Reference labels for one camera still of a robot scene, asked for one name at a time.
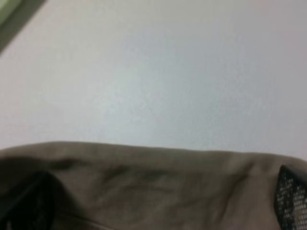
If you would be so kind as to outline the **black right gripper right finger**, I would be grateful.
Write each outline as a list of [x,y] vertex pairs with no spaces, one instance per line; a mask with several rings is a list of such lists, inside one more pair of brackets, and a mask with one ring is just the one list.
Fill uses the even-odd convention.
[[307,229],[307,173],[290,165],[280,167],[274,211],[282,230]]

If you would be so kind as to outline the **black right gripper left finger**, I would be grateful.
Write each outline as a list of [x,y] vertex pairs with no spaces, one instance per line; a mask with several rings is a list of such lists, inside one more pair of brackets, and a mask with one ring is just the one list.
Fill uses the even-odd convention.
[[35,172],[0,196],[2,230],[50,230],[55,218],[52,175]]

